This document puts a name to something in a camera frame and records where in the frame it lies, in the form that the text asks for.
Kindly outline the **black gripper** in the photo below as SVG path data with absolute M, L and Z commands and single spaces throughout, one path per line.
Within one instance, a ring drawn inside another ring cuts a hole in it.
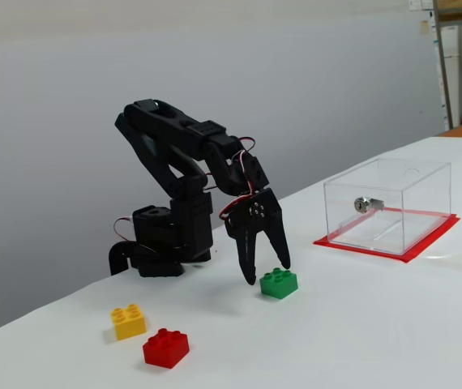
M 291 258 L 284 231 L 279 202 L 258 159 L 245 152 L 238 157 L 241 173 L 246 179 L 246 193 L 223 212 L 230 237 L 237 244 L 238 262 L 249 285 L 256 281 L 256 237 L 264 230 L 284 269 L 290 269 Z

